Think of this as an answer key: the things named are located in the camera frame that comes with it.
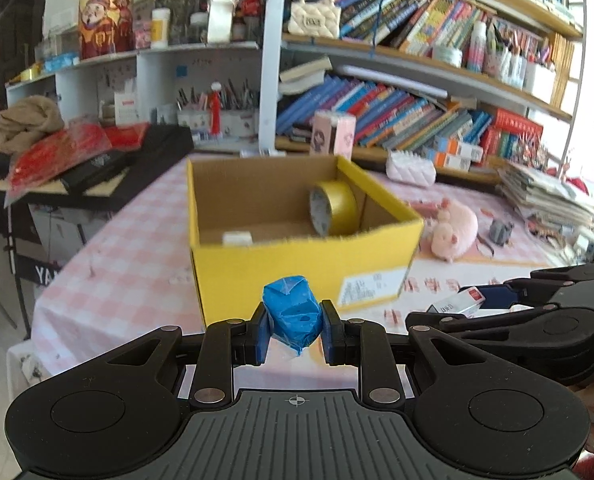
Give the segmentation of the black keyboard piano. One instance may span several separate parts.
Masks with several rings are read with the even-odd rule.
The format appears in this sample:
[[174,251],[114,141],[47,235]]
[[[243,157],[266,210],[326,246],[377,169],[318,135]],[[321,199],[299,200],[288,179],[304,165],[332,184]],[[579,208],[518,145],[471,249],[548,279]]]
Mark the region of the black keyboard piano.
[[99,155],[32,188],[20,202],[117,212],[193,149],[190,128],[153,125],[146,130],[139,150]]

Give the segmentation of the pink cylindrical cup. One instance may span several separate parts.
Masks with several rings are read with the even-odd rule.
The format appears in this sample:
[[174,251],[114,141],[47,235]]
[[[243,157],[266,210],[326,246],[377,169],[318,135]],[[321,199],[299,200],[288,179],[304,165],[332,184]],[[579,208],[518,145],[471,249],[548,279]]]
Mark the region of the pink cylindrical cup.
[[335,155],[350,160],[357,119],[348,113],[318,110],[312,121],[310,155]]

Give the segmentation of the red plastic bag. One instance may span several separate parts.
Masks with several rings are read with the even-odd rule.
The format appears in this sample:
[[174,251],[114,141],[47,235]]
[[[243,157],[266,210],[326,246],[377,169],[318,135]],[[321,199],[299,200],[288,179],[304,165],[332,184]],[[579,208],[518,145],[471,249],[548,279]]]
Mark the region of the red plastic bag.
[[12,156],[5,206],[18,202],[35,188],[82,162],[116,148],[120,152],[138,150],[148,127],[148,122],[112,127],[103,127],[98,122],[79,122],[36,142],[22,154]]

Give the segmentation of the beige cloth bundle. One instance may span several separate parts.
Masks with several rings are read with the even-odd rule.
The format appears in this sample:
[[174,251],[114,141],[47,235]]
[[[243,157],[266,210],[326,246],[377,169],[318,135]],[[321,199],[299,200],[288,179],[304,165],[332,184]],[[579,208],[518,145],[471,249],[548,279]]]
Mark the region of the beige cloth bundle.
[[28,96],[0,112],[0,152],[21,154],[64,127],[64,119],[52,99]]

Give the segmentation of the red tassel ornament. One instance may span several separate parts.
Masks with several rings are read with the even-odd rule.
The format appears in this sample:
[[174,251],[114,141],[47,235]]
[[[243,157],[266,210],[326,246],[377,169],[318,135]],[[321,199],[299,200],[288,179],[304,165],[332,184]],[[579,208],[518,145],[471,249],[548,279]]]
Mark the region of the red tassel ornament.
[[213,81],[209,93],[210,134],[212,136],[221,134],[221,90],[222,86],[219,81]]

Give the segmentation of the small white red box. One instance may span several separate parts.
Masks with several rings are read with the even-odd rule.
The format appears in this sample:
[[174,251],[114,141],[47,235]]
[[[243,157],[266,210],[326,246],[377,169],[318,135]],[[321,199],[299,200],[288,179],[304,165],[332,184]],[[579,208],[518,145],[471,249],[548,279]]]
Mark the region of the small white red box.
[[468,287],[452,296],[435,301],[427,312],[434,314],[473,316],[485,302],[485,296],[476,288]]

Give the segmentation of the white quilted purse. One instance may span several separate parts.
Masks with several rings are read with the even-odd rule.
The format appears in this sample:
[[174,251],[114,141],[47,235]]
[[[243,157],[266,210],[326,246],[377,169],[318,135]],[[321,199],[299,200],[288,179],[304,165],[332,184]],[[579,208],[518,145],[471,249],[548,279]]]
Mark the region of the white quilted purse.
[[437,174],[433,163],[411,152],[390,151],[385,168],[389,180],[402,184],[429,188],[436,181]]

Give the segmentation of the fortune god decoration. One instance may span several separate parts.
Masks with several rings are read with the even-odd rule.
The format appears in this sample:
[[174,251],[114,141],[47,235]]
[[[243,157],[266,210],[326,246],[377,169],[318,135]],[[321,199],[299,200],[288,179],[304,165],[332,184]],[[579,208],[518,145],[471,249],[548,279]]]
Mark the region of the fortune god decoration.
[[134,49],[132,0],[80,0],[81,60]]

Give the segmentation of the blue object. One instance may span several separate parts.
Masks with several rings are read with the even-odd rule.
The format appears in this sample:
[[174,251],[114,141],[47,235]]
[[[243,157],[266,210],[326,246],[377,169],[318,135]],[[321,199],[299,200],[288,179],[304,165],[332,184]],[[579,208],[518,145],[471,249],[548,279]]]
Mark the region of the blue object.
[[280,278],[262,291],[273,336],[300,354],[320,336],[323,327],[321,304],[302,275]]

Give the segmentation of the gold tape roll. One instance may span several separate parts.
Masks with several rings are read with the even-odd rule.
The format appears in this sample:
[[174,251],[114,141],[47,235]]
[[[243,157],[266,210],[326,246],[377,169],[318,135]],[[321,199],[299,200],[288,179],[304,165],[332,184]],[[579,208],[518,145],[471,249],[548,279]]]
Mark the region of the gold tape roll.
[[321,237],[347,236],[358,230],[359,208],[344,181],[318,182],[309,194],[310,219]]

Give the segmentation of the orange white box upper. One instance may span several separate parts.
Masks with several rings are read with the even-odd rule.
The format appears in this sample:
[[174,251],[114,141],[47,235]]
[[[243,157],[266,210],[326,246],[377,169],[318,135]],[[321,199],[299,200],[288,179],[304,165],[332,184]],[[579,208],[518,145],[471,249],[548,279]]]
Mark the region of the orange white box upper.
[[484,150],[475,144],[463,142],[460,139],[437,138],[434,140],[434,149],[440,153],[456,155],[470,162],[481,162]]

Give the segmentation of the white eraser block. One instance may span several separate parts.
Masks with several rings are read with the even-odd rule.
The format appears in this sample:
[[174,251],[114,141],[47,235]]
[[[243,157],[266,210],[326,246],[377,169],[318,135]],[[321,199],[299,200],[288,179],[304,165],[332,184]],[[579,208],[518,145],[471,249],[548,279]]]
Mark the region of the white eraser block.
[[254,244],[253,234],[249,231],[227,231],[222,235],[224,246],[249,246]]

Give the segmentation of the cream quilted handbag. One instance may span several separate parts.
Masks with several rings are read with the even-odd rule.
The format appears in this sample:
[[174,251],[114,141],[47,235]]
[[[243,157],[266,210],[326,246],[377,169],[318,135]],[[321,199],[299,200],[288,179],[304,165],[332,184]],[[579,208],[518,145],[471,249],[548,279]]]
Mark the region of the cream quilted handbag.
[[338,39],[340,15],[341,9],[335,0],[297,0],[291,4],[287,30],[295,36]]

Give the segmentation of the orange white box lower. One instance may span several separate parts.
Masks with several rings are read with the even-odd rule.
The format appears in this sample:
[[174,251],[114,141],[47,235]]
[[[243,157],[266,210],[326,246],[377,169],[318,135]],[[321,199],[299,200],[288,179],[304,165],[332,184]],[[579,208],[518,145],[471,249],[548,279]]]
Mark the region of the orange white box lower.
[[429,159],[437,168],[448,168],[452,170],[468,172],[471,168],[471,161],[459,155],[439,152],[434,148],[424,148],[422,155]]

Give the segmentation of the white pen holder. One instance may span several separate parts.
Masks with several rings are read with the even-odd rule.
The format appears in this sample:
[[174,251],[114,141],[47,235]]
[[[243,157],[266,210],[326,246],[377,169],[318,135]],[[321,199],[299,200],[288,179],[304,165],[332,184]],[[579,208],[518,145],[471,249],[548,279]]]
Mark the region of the white pen holder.
[[[190,128],[193,134],[209,138],[212,131],[212,116],[209,110],[179,110],[178,124]],[[219,126],[222,136],[251,138],[258,131],[257,110],[221,110]]]

